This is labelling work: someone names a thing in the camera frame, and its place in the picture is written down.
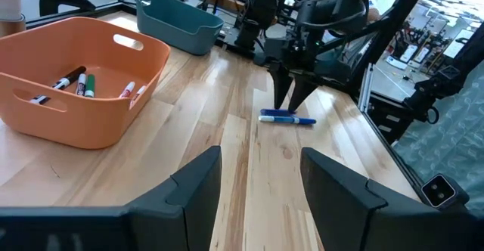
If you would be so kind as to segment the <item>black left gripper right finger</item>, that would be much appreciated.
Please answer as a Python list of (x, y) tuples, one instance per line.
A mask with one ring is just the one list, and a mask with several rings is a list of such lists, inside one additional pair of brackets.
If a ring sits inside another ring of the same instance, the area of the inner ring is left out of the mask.
[(301, 151), (305, 196), (326, 250), (454, 251), (483, 248), (483, 215), (443, 174), (420, 201), (367, 178), (311, 147)]

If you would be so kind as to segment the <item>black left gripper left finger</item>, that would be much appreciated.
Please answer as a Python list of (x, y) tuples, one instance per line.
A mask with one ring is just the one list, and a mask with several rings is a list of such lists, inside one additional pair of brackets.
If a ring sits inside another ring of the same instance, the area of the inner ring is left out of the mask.
[(3, 250), (208, 250), (222, 150), (212, 146), (122, 206), (3, 207)]

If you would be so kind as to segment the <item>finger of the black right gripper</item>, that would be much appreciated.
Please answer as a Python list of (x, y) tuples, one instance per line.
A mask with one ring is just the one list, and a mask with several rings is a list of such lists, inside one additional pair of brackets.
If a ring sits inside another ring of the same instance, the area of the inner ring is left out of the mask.
[(318, 84), (304, 76), (297, 76), (294, 79), (295, 86), (288, 106), (289, 111), (295, 112), (301, 103), (318, 88)]
[(289, 91), (293, 77), (290, 72), (279, 62), (272, 62), (268, 72), (274, 83), (274, 108), (280, 109)]

